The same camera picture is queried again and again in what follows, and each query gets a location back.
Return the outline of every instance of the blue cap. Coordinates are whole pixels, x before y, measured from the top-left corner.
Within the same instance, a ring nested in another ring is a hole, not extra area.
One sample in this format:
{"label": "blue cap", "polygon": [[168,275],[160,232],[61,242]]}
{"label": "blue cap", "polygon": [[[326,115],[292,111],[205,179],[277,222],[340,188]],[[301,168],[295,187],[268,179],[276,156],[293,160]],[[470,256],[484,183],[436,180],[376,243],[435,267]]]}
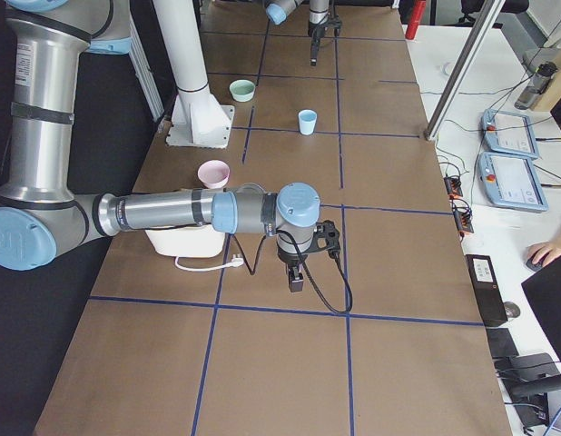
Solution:
{"label": "blue cap", "polygon": [[279,25],[287,19],[287,14],[284,12],[284,9],[282,9],[279,5],[275,5],[274,3],[271,3],[266,8],[266,15],[276,25]]}
{"label": "blue cap", "polygon": [[6,0],[13,8],[26,12],[47,12],[64,5],[69,0]]}
{"label": "blue cap", "polygon": [[218,232],[236,233],[238,207],[231,192],[217,193],[212,198],[212,227]]}
{"label": "blue cap", "polygon": [[56,242],[43,223],[30,213],[0,207],[0,265],[10,270],[32,270],[55,256]]}
{"label": "blue cap", "polygon": [[277,211],[287,223],[309,227],[319,220],[320,198],[310,185],[291,183],[277,197]]}
{"label": "blue cap", "polygon": [[95,39],[87,49],[87,53],[96,55],[127,55],[132,50],[132,38]]}

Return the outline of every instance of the office chair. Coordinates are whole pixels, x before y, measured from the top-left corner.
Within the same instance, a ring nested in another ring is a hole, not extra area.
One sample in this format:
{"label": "office chair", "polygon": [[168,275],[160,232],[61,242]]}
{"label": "office chair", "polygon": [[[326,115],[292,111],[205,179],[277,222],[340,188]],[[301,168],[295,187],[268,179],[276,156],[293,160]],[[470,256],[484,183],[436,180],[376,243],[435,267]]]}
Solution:
{"label": "office chair", "polygon": [[[458,19],[456,26],[458,27],[471,27],[476,19],[470,15],[475,12],[480,12],[484,0],[461,0],[462,3],[462,16]],[[528,0],[506,0],[500,12],[507,14],[520,14],[528,9]],[[500,23],[495,24],[495,27],[500,28]]]}

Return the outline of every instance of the black wall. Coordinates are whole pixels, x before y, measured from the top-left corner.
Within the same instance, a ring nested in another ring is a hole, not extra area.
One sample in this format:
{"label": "black wall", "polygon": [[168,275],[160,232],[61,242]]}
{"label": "black wall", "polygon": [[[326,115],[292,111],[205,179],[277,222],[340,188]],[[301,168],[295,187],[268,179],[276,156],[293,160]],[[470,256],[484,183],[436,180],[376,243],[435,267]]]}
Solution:
{"label": "black wall", "polygon": [[[151,2],[132,3],[165,102],[172,74]],[[15,43],[0,2],[0,184],[8,175]],[[129,56],[81,54],[69,188],[129,193],[154,128]],[[32,433],[109,243],[88,243],[29,272],[0,267],[0,436]]]}

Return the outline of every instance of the blue wire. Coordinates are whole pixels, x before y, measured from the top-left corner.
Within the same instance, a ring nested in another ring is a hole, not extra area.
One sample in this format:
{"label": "blue wire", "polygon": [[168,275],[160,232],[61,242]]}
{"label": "blue wire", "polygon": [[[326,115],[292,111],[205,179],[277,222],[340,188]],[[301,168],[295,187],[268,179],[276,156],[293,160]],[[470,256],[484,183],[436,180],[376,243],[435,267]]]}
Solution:
{"label": "blue wire", "polygon": [[558,411],[556,411],[555,416],[553,417],[553,419],[551,420],[551,423],[549,424],[549,426],[546,428],[545,432],[543,433],[543,436],[547,436],[547,434],[551,431],[551,429],[555,426],[555,422],[556,420],[559,418],[559,416],[561,415],[561,407],[559,408]]}

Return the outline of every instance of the blue framed tablet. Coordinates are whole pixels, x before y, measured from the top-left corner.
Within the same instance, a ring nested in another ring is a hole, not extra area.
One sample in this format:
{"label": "blue framed tablet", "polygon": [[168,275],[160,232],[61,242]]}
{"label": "blue framed tablet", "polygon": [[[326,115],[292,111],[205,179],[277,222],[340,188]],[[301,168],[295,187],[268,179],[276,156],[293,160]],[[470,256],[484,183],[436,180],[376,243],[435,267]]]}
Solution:
{"label": "blue framed tablet", "polygon": [[482,130],[485,142],[493,152],[531,159],[539,157],[535,132],[527,115],[487,109],[482,114]]}
{"label": "blue framed tablet", "polygon": [[530,212],[548,210],[530,157],[484,152],[478,158],[478,168],[492,204]]}

